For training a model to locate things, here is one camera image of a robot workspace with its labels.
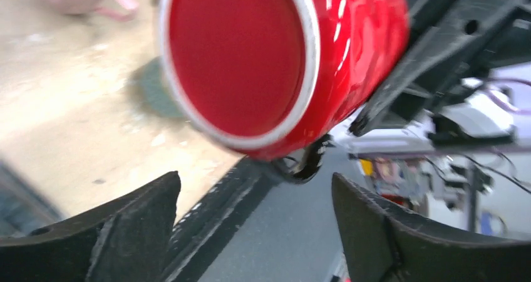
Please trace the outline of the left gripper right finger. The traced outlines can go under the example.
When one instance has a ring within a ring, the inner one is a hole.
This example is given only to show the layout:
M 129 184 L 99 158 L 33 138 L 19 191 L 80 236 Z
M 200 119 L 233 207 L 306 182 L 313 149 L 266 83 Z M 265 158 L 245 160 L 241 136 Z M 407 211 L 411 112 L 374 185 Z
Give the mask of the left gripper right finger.
M 354 281 L 529 281 L 530 243 L 447 226 L 342 174 L 332 197 Z

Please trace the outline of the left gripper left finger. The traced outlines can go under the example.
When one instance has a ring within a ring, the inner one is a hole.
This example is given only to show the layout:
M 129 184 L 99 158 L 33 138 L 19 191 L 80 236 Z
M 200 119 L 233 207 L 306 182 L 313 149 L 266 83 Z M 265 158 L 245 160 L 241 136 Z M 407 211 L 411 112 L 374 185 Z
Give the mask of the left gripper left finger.
M 176 217 L 176 171 L 22 238 L 1 240 L 2 281 L 158 281 Z

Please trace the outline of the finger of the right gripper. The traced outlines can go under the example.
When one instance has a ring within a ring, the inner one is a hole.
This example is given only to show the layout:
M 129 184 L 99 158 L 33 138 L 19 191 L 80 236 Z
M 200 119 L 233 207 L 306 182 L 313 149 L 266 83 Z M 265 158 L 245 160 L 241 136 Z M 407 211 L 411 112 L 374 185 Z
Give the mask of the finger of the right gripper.
M 403 55 L 387 79 L 375 91 L 352 122 L 349 133 L 360 137 L 381 127 L 384 117 L 392 120 L 386 127 L 404 127 L 453 83 L 451 60 L 458 49 L 459 32 L 455 28 L 431 28 Z

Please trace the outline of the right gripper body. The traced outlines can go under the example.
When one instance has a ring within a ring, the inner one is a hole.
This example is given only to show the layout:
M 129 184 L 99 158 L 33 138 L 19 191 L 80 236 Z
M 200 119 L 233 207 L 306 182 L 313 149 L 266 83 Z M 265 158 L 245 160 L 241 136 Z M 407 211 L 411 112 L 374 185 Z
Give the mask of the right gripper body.
M 530 0 L 456 0 L 398 67 L 398 116 L 439 110 L 465 77 L 530 61 Z

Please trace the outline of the red mug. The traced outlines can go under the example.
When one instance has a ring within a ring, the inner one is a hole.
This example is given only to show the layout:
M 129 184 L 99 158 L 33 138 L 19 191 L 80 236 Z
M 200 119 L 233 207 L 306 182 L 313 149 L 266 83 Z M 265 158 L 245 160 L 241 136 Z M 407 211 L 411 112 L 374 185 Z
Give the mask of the red mug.
M 406 0 L 160 0 L 162 66 L 190 123 L 294 184 L 403 54 Z

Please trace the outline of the teal speckled mug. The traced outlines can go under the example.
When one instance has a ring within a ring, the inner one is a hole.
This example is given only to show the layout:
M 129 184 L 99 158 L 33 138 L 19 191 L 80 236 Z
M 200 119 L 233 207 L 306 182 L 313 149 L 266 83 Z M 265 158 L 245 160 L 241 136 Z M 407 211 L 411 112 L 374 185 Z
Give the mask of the teal speckled mug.
M 167 88 L 159 56 L 133 71 L 126 87 L 131 101 L 139 103 L 140 108 L 150 115 L 170 120 L 184 119 Z

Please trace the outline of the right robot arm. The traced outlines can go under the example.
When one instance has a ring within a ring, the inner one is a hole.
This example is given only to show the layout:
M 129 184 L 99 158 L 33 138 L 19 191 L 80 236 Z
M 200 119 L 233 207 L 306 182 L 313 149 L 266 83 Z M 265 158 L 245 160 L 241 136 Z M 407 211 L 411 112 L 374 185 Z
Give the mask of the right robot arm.
M 530 150 L 530 110 L 501 67 L 530 65 L 530 0 L 406 0 L 408 48 L 367 104 L 331 131 L 357 157 Z

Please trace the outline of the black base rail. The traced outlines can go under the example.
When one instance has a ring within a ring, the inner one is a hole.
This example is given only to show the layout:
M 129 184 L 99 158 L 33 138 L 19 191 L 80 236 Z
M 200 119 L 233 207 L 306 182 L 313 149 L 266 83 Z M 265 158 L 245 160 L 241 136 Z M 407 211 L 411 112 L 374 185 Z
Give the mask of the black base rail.
M 236 209 L 251 211 L 248 197 L 260 204 L 281 182 L 266 174 L 261 164 L 240 159 L 174 225 L 160 281 L 175 281 L 199 249 Z

